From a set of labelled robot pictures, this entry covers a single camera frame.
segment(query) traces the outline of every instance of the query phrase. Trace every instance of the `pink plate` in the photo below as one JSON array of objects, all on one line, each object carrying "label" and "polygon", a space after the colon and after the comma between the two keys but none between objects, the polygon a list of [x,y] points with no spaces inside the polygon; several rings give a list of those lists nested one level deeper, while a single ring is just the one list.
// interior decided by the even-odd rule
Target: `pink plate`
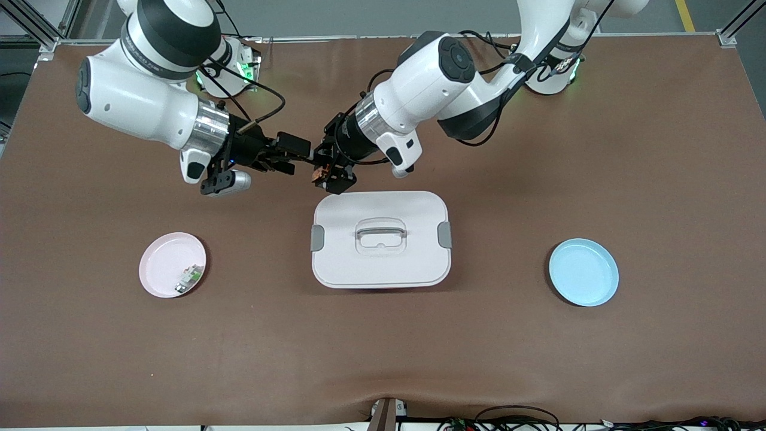
[{"label": "pink plate", "polygon": [[157,238],[141,256],[139,279],[150,294],[175,298],[191,290],[175,290],[184,270],[197,265],[204,272],[207,260],[205,247],[196,237],[184,232],[169,233]]}]

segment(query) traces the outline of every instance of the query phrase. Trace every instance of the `gray side clip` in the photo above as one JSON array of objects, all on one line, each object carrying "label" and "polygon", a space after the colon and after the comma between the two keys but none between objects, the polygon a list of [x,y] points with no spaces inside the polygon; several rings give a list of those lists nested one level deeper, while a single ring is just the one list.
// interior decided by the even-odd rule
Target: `gray side clip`
[{"label": "gray side clip", "polygon": [[318,252],[325,246],[325,228],[321,225],[311,226],[311,252]]},{"label": "gray side clip", "polygon": [[437,237],[439,238],[439,245],[443,248],[452,248],[452,229],[450,229],[450,222],[441,222],[436,227]]}]

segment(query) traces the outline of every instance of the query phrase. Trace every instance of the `white storage box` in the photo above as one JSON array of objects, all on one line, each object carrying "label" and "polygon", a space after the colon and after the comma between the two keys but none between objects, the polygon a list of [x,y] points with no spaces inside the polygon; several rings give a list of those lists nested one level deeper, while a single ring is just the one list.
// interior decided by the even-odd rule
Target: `white storage box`
[{"label": "white storage box", "polygon": [[314,212],[312,267],[329,288],[432,286],[450,271],[447,206],[431,192],[327,196]]}]

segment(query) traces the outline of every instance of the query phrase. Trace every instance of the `light blue plate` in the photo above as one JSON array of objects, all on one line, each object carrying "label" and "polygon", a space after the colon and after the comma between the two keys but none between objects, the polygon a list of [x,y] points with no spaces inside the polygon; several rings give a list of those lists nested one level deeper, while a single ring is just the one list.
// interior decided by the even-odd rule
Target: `light blue plate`
[{"label": "light blue plate", "polygon": [[558,293],[584,307],[609,301],[620,282],[612,255],[590,239],[569,239],[559,244],[553,250],[548,270]]}]

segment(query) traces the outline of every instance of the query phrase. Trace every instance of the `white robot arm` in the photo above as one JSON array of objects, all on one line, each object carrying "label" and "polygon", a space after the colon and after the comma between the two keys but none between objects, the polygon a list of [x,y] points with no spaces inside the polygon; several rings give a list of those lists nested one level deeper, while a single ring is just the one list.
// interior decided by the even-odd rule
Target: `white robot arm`
[{"label": "white robot arm", "polygon": [[189,93],[185,82],[226,41],[205,0],[120,2],[129,12],[121,37],[80,66],[75,93],[89,118],[115,130],[179,150],[187,183],[221,196],[246,189],[250,176],[234,164],[292,174],[311,143],[287,133],[266,138],[259,126]]},{"label": "white robot arm", "polygon": [[[527,86],[540,94],[556,94],[564,90],[574,77],[572,72],[581,61],[573,56],[578,57],[582,52],[599,17],[606,11],[606,16],[630,18],[641,12],[648,2],[649,0],[577,0],[571,12],[567,32],[538,70],[526,81]],[[566,72],[553,71],[556,67]]]},{"label": "white robot arm", "polygon": [[[353,114],[339,114],[325,127],[315,152],[333,164],[317,165],[314,183],[333,193],[348,189],[356,181],[351,168],[370,164],[362,159],[377,150],[391,162],[394,176],[406,176],[423,152],[415,129],[433,117],[449,137],[479,136],[566,32],[575,0],[518,3],[522,39],[492,82],[476,72],[457,39],[438,31],[423,33],[399,56],[391,77],[366,94]],[[330,176],[333,168],[342,175]]]}]

